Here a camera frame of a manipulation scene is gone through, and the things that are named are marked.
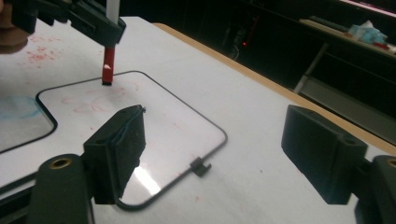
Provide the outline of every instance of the finger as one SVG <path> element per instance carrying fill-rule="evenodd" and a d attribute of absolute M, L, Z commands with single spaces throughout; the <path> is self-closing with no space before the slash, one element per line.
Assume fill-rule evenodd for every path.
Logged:
<path fill-rule="evenodd" d="M 3 5 L 3 11 L 0 13 L 0 28 L 11 28 L 14 27 L 11 22 L 12 5 L 5 3 Z"/>
<path fill-rule="evenodd" d="M 0 45 L 19 45 L 20 43 L 25 42 L 28 36 L 29 34 L 27 32 L 24 32 L 17 27 L 8 29 L 0 28 Z"/>
<path fill-rule="evenodd" d="M 23 43 L 14 46 L 1 46 L 0 45 L 0 54 L 11 54 L 20 51 L 27 45 L 27 40 Z"/>

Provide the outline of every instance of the whiteboard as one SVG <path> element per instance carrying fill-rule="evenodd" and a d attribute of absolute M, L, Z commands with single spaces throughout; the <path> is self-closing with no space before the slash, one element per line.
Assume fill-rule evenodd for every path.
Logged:
<path fill-rule="evenodd" d="M 121 199 L 144 206 L 227 141 L 226 133 L 146 74 L 138 71 L 114 76 L 112 86 L 92 79 L 44 90 L 37 95 L 56 131 L 56 145 L 81 145 L 117 111 L 142 105 L 146 148 Z"/>

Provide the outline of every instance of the blue marker smudge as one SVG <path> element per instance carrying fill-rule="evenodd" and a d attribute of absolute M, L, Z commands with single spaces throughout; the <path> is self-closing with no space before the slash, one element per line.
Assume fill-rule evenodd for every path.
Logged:
<path fill-rule="evenodd" d="M 0 98 L 0 119 L 29 119 L 40 113 L 35 99 L 27 96 Z"/>

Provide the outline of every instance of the marker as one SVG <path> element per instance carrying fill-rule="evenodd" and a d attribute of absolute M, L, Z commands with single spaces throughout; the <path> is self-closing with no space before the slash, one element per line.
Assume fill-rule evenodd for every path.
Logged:
<path fill-rule="evenodd" d="M 106 1 L 106 17 L 118 24 L 120 13 L 120 0 Z M 116 46 L 113 48 L 105 48 L 105 57 L 102 70 L 102 85 L 111 86 L 114 75 L 114 56 L 116 54 Z"/>

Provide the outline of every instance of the white table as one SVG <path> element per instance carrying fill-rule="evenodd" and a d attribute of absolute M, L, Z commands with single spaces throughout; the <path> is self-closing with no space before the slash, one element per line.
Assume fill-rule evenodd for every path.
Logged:
<path fill-rule="evenodd" d="M 217 123 L 229 140 L 211 157 L 212 169 L 203 178 L 187 176 L 142 211 L 95 205 L 96 223 L 355 223 L 356 198 L 348 206 L 327 205 L 283 153 L 287 106 L 310 107 L 349 130 L 370 144 L 369 160 L 386 153 L 378 147 L 394 154 L 395 146 L 164 25 L 124 20 L 127 30 L 117 47 L 116 73 L 147 73 Z M 99 77 L 102 60 L 103 48 L 70 26 L 39 23 L 26 49 L 0 56 L 1 96 L 32 98 L 50 87 Z M 27 154 L 16 148 L 0 154 L 0 186 L 32 173 L 58 153 L 35 151 L 39 149 Z M 63 153 L 68 152 L 80 154 L 82 148 Z"/>

